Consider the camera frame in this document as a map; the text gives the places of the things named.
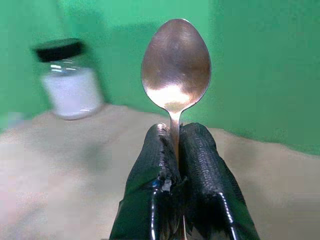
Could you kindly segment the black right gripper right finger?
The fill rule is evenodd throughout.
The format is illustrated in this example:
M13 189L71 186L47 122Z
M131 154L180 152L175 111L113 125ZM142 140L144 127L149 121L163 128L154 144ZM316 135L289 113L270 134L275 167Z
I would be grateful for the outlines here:
M179 167L187 178L185 223L196 240L258 240L245 198L209 130L190 123L180 129Z

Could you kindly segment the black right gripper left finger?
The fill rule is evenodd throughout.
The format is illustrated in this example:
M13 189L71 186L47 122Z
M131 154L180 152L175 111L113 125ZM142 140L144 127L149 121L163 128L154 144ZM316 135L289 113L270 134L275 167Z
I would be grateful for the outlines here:
M109 238L182 239L184 183L170 129L163 123L154 124L128 175Z

